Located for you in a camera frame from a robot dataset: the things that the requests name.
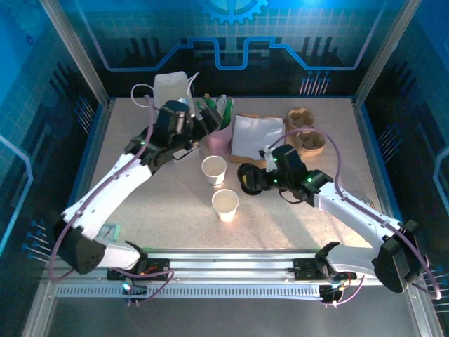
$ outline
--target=gear logo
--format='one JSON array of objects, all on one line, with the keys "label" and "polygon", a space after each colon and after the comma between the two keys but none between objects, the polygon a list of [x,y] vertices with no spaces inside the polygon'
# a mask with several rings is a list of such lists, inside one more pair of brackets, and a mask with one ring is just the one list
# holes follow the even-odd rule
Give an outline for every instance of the gear logo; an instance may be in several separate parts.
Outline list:
[{"label": "gear logo", "polygon": [[252,20],[255,14],[260,14],[260,8],[268,5],[267,0],[199,0],[203,14],[209,15],[211,20],[218,19],[220,24],[236,21],[240,24],[245,19]]},{"label": "gear logo", "polygon": [[20,28],[29,35],[35,33],[42,21],[38,0],[0,0],[0,7],[6,7]]}]

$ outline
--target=glass panel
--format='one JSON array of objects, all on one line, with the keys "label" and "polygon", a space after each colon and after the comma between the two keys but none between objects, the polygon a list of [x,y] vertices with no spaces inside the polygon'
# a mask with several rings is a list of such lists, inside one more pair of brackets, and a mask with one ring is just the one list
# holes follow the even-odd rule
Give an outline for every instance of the glass panel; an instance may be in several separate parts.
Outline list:
[{"label": "glass panel", "polygon": [[197,93],[353,95],[403,2],[62,1],[110,95],[197,71]]},{"label": "glass panel", "polygon": [[[423,0],[366,100],[403,219],[423,224],[445,306],[449,254],[449,3]],[[387,154],[386,139],[397,144]]]},{"label": "glass panel", "polygon": [[38,1],[0,1],[0,51],[0,327],[19,336],[98,102]]}]

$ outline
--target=white container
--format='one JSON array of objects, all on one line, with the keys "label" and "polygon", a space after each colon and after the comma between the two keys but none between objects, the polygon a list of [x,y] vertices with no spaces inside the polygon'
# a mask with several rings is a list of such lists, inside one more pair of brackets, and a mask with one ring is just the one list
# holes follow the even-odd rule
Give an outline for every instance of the white container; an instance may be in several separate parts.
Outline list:
[{"label": "white container", "polygon": [[223,185],[226,173],[226,161],[220,156],[209,156],[203,160],[201,169],[209,185],[220,187]]},{"label": "white container", "polygon": [[187,95],[189,81],[185,72],[171,72],[158,74],[154,77],[153,95],[154,105],[161,107],[169,100],[185,98],[189,101],[190,112],[194,111],[193,99]]},{"label": "white container", "polygon": [[217,191],[212,197],[212,206],[221,221],[228,223],[232,221],[239,206],[239,196],[231,190]]}]

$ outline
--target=white cable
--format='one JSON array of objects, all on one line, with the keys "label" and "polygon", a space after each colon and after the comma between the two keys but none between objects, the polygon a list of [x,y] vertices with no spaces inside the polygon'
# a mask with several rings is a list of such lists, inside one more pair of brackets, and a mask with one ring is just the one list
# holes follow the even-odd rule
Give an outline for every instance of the white cable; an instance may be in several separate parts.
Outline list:
[{"label": "white cable", "polygon": [[134,85],[134,87],[131,89],[131,100],[133,100],[134,104],[136,104],[138,107],[149,107],[149,105],[141,105],[139,103],[137,103],[134,99],[134,89],[136,89],[138,86],[146,86],[147,88],[150,88],[153,90],[153,87],[150,86],[149,84],[145,84],[145,83],[139,83]]},{"label": "white cable", "polygon": [[190,96],[190,88],[192,87],[192,83],[194,83],[195,78],[199,75],[199,72],[197,72],[194,76],[190,77],[187,81],[189,82],[189,86],[187,87],[187,95],[189,98],[192,98]]}]

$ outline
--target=white paper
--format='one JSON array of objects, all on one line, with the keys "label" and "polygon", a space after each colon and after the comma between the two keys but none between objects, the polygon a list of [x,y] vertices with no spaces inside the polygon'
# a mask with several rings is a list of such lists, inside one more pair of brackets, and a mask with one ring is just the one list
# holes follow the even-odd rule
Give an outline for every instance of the white paper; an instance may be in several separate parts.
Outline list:
[{"label": "white paper", "polygon": [[[236,116],[231,154],[260,160],[259,150],[271,145],[284,134],[282,118],[251,118]],[[281,140],[276,145],[284,144]]]}]

